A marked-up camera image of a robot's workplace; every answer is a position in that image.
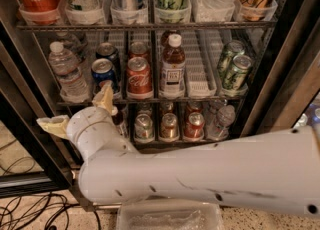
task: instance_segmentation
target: tangled wires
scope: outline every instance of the tangled wires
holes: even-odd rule
[[[27,225],[34,222],[43,212],[48,210],[57,209],[57,211],[51,215],[51,217],[48,219],[44,226],[44,230],[49,230],[50,226],[52,226],[54,220],[58,218],[62,213],[65,213],[66,215],[66,227],[67,230],[69,227],[69,214],[68,209],[74,208],[74,207],[80,207],[79,204],[69,204],[67,201],[67,198],[64,195],[61,194],[55,194],[55,193],[49,193],[47,195],[39,196],[39,195],[33,195],[34,197],[40,197],[40,199],[35,202],[27,211],[20,216],[18,219],[13,218],[14,212],[19,207],[22,197],[16,197],[12,199],[6,207],[0,207],[0,210],[3,210],[2,214],[0,214],[0,229],[1,230],[19,230],[24,229]],[[60,199],[58,202],[52,202],[52,198],[57,197]],[[97,219],[98,229],[101,229],[101,223],[99,216],[96,212],[94,212],[94,215]]]

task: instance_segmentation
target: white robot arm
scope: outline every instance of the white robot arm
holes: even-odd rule
[[[320,217],[320,149],[311,127],[158,154],[141,154],[108,112],[79,111],[67,127],[84,164],[79,187],[92,202],[162,196]]]

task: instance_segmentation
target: refrigerator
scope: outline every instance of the refrigerator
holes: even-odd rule
[[[141,153],[214,142],[206,136],[196,142],[186,141],[183,135],[174,142],[159,139],[159,107],[160,103],[168,100],[159,95],[158,81],[161,52],[159,40],[165,30],[181,32],[187,57],[195,54],[195,59],[200,58],[207,74],[209,96],[193,96],[192,87],[186,81],[185,95],[171,99],[177,106],[179,119],[183,119],[184,108],[189,100],[207,105],[210,101],[223,99],[236,109],[236,119],[229,129],[229,139],[293,127],[319,92],[320,83],[316,78],[319,76],[319,0],[276,1],[277,11],[269,21],[245,22],[234,21],[232,18],[228,21],[199,22],[196,21],[195,11],[190,9],[190,19],[187,21],[163,23],[158,19],[160,13],[155,8],[156,0],[145,0],[147,6],[139,13],[141,22],[128,24],[119,22],[116,12],[110,11],[111,0],[108,0],[103,9],[108,15],[104,16],[101,23],[37,26],[21,20],[18,14],[19,0],[0,0],[1,122],[8,136],[14,136],[13,140],[20,143],[18,146],[28,152],[27,155],[23,152],[25,157],[32,157],[36,164],[27,165],[19,173],[10,168],[5,169],[5,176],[1,176],[1,197],[77,189],[77,172],[83,163],[79,151],[68,140],[46,133],[36,123],[38,118],[59,115],[71,117],[92,105],[92,101],[67,103],[59,95],[59,84],[47,60],[50,41],[59,31],[86,34],[88,46],[92,49],[91,61],[88,60],[86,66],[89,82],[92,82],[90,64],[95,60],[94,51],[101,42],[111,42],[119,49],[123,74],[130,43],[143,41],[149,45],[153,97],[145,100],[128,97],[125,77],[121,79],[120,95],[114,96],[115,104],[123,104],[128,108],[129,139]],[[232,39],[244,42],[247,53],[255,59],[246,83],[247,90],[237,96],[227,96],[221,92],[216,69],[223,45]],[[135,118],[137,104],[146,102],[153,109],[154,140],[139,143],[135,140],[132,119]],[[182,121],[179,120],[180,134],[183,134]],[[7,146],[7,141],[10,140],[4,142],[5,148],[0,148],[0,152],[12,148]]]

